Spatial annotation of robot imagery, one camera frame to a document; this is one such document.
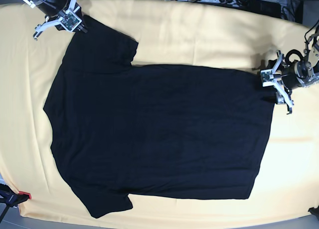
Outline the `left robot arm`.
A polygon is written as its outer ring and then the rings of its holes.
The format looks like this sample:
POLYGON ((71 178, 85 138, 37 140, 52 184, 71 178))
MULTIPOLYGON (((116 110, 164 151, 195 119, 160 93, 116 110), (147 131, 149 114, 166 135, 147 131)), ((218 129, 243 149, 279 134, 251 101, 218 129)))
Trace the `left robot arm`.
POLYGON ((312 29, 314 33, 305 38, 305 49, 296 49, 287 54, 277 51, 277 59, 270 60, 267 68, 260 71, 263 87, 276 89, 276 104, 286 105, 292 114, 294 102, 291 98, 294 89, 310 87, 319 82, 319 24, 312 29))

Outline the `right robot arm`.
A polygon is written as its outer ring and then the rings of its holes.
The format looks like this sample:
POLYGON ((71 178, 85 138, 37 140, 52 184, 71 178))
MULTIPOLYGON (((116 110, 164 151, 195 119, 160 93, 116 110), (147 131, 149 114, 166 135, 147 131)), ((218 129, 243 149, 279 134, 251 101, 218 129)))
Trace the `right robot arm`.
POLYGON ((45 21, 35 27, 34 40, 48 28, 67 32, 87 32, 87 25, 77 0, 22 0, 31 8, 38 8, 45 14, 45 21))

